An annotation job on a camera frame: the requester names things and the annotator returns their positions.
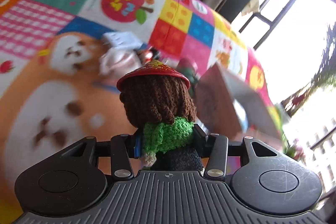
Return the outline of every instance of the black plastic mount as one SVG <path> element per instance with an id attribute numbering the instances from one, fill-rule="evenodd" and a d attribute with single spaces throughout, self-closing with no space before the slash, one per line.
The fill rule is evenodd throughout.
<path id="1" fill-rule="evenodd" d="M 15 193 L 25 212 L 17 223 L 322 223 L 310 209 L 319 178 L 252 137 L 242 143 L 206 135 L 194 126 L 194 146 L 208 157 L 197 171 L 139 171 L 129 158 L 141 153 L 140 129 L 110 142 L 86 137 L 24 171 Z M 111 175 L 98 158 L 111 157 Z M 241 168 L 226 175 L 228 156 Z"/>

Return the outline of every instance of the crocheted doll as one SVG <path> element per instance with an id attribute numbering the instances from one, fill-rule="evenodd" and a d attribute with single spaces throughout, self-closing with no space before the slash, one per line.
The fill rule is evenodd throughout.
<path id="1" fill-rule="evenodd" d="M 194 147 L 188 79 L 153 60 L 118 83 L 130 123 L 143 128 L 142 162 L 151 170 L 203 170 Z"/>

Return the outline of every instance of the crocheted brown hair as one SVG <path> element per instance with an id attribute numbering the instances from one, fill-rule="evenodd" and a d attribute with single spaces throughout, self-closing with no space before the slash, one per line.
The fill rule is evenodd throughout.
<path id="1" fill-rule="evenodd" d="M 168 75 L 141 75 L 125 79 L 120 101 L 129 122 L 141 128 L 147 122 L 173 124 L 175 116 L 195 119 L 195 106 L 184 80 Z"/>

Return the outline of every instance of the red apple print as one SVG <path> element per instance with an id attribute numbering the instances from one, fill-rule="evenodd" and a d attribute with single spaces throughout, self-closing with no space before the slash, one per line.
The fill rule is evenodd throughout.
<path id="1" fill-rule="evenodd" d="M 0 65 L 0 73 L 10 72 L 13 68 L 14 68 L 13 62 L 10 60 L 7 60 Z"/>
<path id="2" fill-rule="evenodd" d="M 103 12 L 111 19 L 119 22 L 132 22 L 137 20 L 143 24 L 146 21 L 146 13 L 152 13 L 153 9 L 143 6 L 145 0 L 101 0 Z"/>

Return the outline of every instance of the metal screw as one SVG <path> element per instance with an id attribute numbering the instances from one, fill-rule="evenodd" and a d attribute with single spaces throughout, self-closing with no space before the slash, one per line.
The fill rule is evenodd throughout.
<path id="1" fill-rule="evenodd" d="M 214 177 L 214 178 L 218 178 L 218 177 L 221 177 L 222 175 L 224 175 L 223 171 L 219 170 L 219 169 L 210 169 L 207 172 L 207 174 L 208 174 L 208 176 Z"/>
<path id="2" fill-rule="evenodd" d="M 131 175 L 131 172 L 126 169 L 119 169 L 116 172 L 114 172 L 114 175 L 118 178 L 126 178 Z"/>

